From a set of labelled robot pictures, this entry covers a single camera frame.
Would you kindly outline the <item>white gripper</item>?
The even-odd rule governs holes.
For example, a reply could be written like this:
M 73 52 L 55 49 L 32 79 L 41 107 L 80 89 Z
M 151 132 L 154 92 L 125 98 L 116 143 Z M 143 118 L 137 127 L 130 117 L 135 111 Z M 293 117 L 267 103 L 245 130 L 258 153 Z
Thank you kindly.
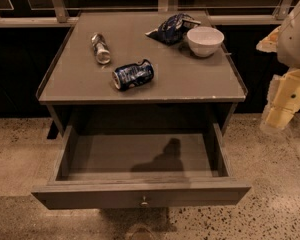
M 256 49 L 277 52 L 278 61 L 291 67 L 283 76 L 274 75 L 270 81 L 261 119 L 263 131 L 281 131 L 300 110 L 300 1 L 281 26 L 258 42 Z

